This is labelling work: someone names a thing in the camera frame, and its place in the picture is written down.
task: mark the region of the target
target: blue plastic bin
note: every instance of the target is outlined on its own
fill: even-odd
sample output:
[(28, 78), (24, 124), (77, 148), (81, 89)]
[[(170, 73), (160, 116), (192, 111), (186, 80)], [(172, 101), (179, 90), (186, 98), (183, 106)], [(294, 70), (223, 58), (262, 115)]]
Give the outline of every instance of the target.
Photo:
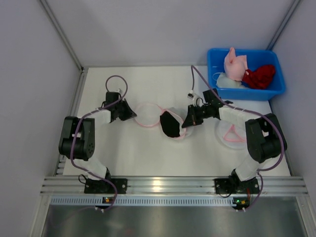
[(280, 95), (285, 92), (285, 83), (281, 71), (280, 63), (278, 62), (277, 55), (272, 51), (267, 50), (237, 50), (236, 56), (247, 55), (248, 68), (252, 71), (257, 68), (272, 64), (276, 68), (276, 74), (269, 87), (265, 90), (257, 89), (233, 89), (233, 88), (218, 88), (216, 80), (219, 74), (214, 76), (215, 73), (224, 71), (224, 59), (228, 54), (229, 49), (226, 48), (212, 48), (207, 53), (207, 70), (208, 70), (208, 83), (216, 88), (219, 96), (223, 99), (236, 99), (236, 100), (270, 100), (275, 95)]

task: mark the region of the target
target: reflective metal surface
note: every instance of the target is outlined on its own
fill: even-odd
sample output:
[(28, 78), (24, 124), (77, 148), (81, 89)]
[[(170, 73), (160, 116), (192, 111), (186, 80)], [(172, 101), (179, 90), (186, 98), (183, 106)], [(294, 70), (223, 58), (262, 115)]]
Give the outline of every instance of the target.
[(50, 206), (43, 237), (304, 237), (296, 198), (263, 197), (246, 213), (229, 207)]
[(316, 236), (316, 213), (309, 197), (297, 197), (297, 204), (308, 236)]

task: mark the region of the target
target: white wall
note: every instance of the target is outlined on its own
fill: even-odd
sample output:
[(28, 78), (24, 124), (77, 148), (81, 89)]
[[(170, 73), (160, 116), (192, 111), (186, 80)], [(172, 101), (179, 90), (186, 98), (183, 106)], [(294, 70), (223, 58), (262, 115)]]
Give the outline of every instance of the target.
[(316, 208), (316, 1), (304, 0), (275, 52), (287, 91), (273, 100), (295, 174), (302, 175)]
[(292, 0), (47, 0), (84, 66), (205, 64), (265, 49)]
[(29, 232), (79, 72), (36, 0), (0, 0), (0, 230)]

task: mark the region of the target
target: black bracket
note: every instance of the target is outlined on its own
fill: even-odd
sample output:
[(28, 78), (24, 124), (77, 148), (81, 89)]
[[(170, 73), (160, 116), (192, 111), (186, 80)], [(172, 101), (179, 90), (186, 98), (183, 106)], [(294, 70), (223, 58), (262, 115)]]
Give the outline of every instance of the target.
[(256, 178), (241, 182), (239, 187), (232, 185), (229, 178), (219, 178), (214, 180), (216, 194), (231, 195), (231, 194), (251, 194), (259, 193), (258, 180)]
[[(118, 190), (118, 194), (126, 194), (127, 179), (112, 178), (111, 182)], [(103, 180), (87, 179), (84, 186), (85, 194), (114, 194), (114, 188)]]
[(240, 181), (235, 170), (228, 178), (219, 178), (214, 180), (216, 194), (221, 196), (231, 194), (258, 194), (259, 184), (256, 178), (246, 181)]

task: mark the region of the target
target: pink cloth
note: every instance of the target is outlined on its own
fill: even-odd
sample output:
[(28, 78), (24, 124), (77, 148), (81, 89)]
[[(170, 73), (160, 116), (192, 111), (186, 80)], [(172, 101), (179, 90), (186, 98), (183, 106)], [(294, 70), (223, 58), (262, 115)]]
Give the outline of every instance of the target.
[(242, 81), (243, 75), (248, 69), (247, 56), (243, 55), (236, 57), (235, 49), (231, 47), (224, 60), (224, 69), (228, 78)]

